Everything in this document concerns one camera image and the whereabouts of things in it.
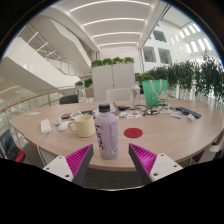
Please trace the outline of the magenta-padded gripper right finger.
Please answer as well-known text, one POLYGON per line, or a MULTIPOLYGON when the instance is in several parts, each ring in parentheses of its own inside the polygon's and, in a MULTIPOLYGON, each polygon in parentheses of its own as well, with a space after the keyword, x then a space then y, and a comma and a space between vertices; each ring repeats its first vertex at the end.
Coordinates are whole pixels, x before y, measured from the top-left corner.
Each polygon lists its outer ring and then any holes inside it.
POLYGON ((182 169, 178 163, 166 154, 155 154, 135 144, 129 144, 129 155, 143 185, 182 169))

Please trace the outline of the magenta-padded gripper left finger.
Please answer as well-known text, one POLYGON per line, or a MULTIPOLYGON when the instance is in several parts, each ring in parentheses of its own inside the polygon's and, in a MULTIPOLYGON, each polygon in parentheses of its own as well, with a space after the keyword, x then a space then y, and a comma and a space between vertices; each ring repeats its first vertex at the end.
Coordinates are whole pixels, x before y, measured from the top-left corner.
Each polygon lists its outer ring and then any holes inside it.
POLYGON ((44 170, 81 186, 93 154, 90 144, 66 157, 57 156, 44 170))

